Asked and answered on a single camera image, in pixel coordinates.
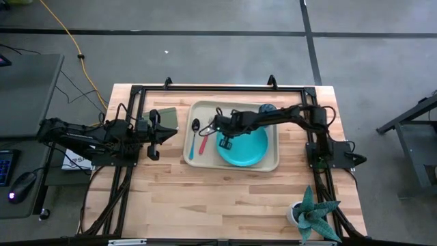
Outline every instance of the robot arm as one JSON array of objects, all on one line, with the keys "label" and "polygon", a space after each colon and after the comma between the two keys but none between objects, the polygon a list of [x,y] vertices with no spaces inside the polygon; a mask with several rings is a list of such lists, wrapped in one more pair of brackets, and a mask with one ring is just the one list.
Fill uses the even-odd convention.
[{"label": "robot arm", "polygon": [[[302,112],[305,111],[309,113],[308,120],[301,115]],[[231,139],[233,137],[237,137],[241,134],[250,134],[261,126],[286,122],[295,123],[302,129],[310,133],[315,133],[316,143],[312,152],[313,156],[317,159],[323,159],[324,162],[329,162],[333,160],[337,154],[344,155],[347,153],[355,157],[360,157],[358,161],[356,159],[353,160],[354,166],[365,161],[363,156],[352,154],[349,144],[346,141],[340,142],[330,138],[328,129],[330,124],[326,122],[326,107],[318,105],[292,105],[288,108],[275,109],[272,111],[263,112],[260,110],[258,113],[233,110],[231,117],[223,116],[221,110],[217,109],[217,115],[215,115],[210,125],[214,131],[210,134],[215,131],[222,132],[224,138],[221,140],[219,146],[230,149],[232,148]]]},{"label": "robot arm", "polygon": [[162,144],[175,135],[175,129],[162,127],[157,110],[150,111],[150,121],[139,119],[134,127],[125,120],[106,121],[97,127],[70,124],[58,118],[42,120],[37,134],[39,142],[55,142],[90,160],[93,165],[129,166],[136,163],[139,148],[150,143],[147,156],[156,161]]}]

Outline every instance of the gray floor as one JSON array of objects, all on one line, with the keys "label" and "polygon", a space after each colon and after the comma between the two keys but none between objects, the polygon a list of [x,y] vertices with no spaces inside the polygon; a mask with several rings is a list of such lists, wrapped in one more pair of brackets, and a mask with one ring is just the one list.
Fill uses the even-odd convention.
[{"label": "gray floor", "polygon": [[[298,0],[46,0],[70,28],[149,30],[303,31]],[[313,31],[436,32],[437,2],[424,0],[307,0]],[[36,1],[2,15],[0,25],[58,28]],[[313,85],[304,37],[77,36],[89,75],[104,98],[114,83]],[[68,36],[0,34],[0,43],[41,53],[63,53],[64,72],[84,91],[85,80]],[[333,85],[343,127],[368,162],[357,168],[368,235],[376,239],[437,245],[437,199],[399,201],[417,186],[395,133],[375,128],[437,89],[437,39],[315,38],[323,85]],[[7,55],[8,50],[0,52]],[[70,97],[79,93],[60,77]],[[49,116],[91,124],[97,110],[85,99],[67,105],[55,92]],[[52,217],[0,221],[0,241],[73,235],[83,187],[52,189]]]}]

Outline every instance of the black spoon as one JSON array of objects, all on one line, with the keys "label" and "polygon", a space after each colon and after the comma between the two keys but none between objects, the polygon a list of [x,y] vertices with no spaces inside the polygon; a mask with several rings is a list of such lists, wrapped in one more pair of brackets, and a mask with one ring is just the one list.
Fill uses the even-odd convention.
[{"label": "black spoon", "polygon": [[193,123],[191,123],[191,129],[194,132],[193,135],[193,143],[191,144],[191,151],[190,151],[190,160],[192,160],[194,158],[194,138],[196,137],[196,132],[200,129],[200,121],[199,119],[195,118],[193,120]]}]

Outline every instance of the plate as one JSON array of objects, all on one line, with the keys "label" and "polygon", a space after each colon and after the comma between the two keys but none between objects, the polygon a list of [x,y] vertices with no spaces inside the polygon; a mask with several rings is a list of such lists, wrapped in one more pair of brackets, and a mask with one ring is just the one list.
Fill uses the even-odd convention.
[{"label": "plate", "polygon": [[232,165],[248,167],[258,163],[267,153],[267,133],[263,127],[259,127],[251,134],[243,134],[230,139],[232,148],[226,150],[219,146],[220,140],[224,138],[222,133],[217,133],[216,147],[218,153]]}]

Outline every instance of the small blue object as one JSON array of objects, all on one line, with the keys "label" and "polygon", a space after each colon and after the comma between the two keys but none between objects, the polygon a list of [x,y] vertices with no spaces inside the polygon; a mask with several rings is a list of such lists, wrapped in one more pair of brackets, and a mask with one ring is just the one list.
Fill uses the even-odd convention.
[{"label": "small blue object", "polygon": [[277,108],[274,105],[263,104],[259,107],[258,113],[265,113],[265,112],[270,112],[270,111],[274,111],[274,110],[277,110]]},{"label": "small blue object", "polygon": [[194,137],[193,137],[193,143],[191,144],[191,150],[190,150],[190,156],[189,159],[192,160],[194,158]]},{"label": "small blue object", "polygon": [[243,134],[230,139],[232,148],[226,150],[219,146],[220,140],[224,138],[222,133],[217,134],[216,146],[218,153],[232,165],[248,167],[258,163],[267,153],[268,139],[266,130],[259,127],[251,134]]}]

